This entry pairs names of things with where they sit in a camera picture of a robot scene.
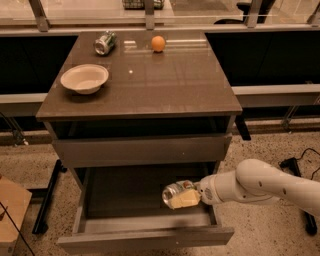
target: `black panel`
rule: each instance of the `black panel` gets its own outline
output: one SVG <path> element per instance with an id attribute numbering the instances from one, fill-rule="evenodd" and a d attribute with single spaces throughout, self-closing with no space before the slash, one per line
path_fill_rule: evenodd
<path id="1" fill-rule="evenodd" d="M 320 82 L 320 31 L 206 36 L 231 86 Z"/>
<path id="2" fill-rule="evenodd" d="M 48 92 L 76 39 L 0 38 L 0 94 Z"/>

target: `can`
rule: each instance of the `can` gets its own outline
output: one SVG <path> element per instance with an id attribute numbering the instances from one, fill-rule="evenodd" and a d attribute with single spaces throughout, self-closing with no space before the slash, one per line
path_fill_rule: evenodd
<path id="1" fill-rule="evenodd" d="M 105 31 L 94 42 L 94 48 L 99 55 L 107 55 L 115 46 L 117 41 L 117 35 L 113 31 Z"/>
<path id="2" fill-rule="evenodd" d="M 182 180 L 182 181 L 177 181 L 176 183 L 172 183 L 172 184 L 166 186 L 164 188 L 164 190 L 162 191 L 163 202 L 167 206 L 172 208 L 171 204 L 170 204 L 170 199 L 174 195 L 177 195 L 186 189 L 196 189 L 196 185 L 190 180 Z"/>

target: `terrazzo floor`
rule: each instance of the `terrazzo floor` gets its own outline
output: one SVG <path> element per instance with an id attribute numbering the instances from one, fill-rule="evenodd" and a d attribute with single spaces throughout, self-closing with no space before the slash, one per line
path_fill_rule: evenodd
<path id="1" fill-rule="evenodd" d="M 253 132 L 252 140 L 243 141 L 235 134 L 219 172 L 233 170 L 246 158 L 258 158 L 278 166 L 278 162 L 284 159 L 299 158 L 307 148 L 320 152 L 319 123 L 291 127 L 292 133 L 288 133 L 280 125 L 249 125 L 249 130 Z M 30 145 L 14 147 L 10 134 L 0 133 L 0 173 L 26 188 L 46 187 L 57 155 L 46 132 L 26 135 Z M 302 175 L 310 178 L 312 172 L 320 166 L 320 156 L 308 150 L 298 163 Z M 314 180 L 320 181 L 320 173 L 315 175 Z M 56 242 L 61 236 L 71 235 L 79 197 L 80 189 L 70 171 L 60 173 L 47 216 L 49 229 L 43 235 L 31 234 L 40 204 L 29 205 L 21 230 L 35 255 L 67 255 Z M 302 212 L 290 202 L 280 200 L 268 206 L 229 202 L 217 205 L 216 210 L 222 225 L 235 229 L 235 234 L 226 246 L 125 251 L 92 256 L 320 255 L 320 235 L 310 236 L 306 233 Z M 320 218 L 316 217 L 316 221 L 320 224 Z M 13 255 L 31 255 L 21 238 L 18 239 Z"/>

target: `wooden cabinet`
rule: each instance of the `wooden cabinet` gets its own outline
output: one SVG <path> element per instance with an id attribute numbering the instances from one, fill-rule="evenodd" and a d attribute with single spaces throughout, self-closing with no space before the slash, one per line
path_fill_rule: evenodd
<path id="1" fill-rule="evenodd" d="M 82 33 L 42 104 L 53 146 L 82 195 L 73 235 L 58 243 L 70 254 L 226 244 L 204 204 L 171 210 L 161 192 L 175 181 L 200 180 L 225 157 L 241 107 L 200 31 L 117 31 L 106 57 Z M 151 51 L 152 36 L 167 41 Z M 110 80 L 93 95 L 60 84 L 69 68 L 94 63 Z"/>

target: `gray surface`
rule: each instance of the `gray surface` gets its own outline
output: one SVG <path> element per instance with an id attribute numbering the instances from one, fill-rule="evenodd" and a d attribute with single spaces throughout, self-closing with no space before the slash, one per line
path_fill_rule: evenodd
<path id="1" fill-rule="evenodd" d="M 202 32 L 117 34 L 117 46 L 105 57 L 93 49 L 99 32 L 80 35 L 37 114 L 39 120 L 212 116 L 241 111 Z M 157 54 L 150 44 L 158 34 L 167 45 Z M 61 74 L 80 64 L 108 69 L 110 78 L 97 93 L 80 96 L 60 84 Z"/>

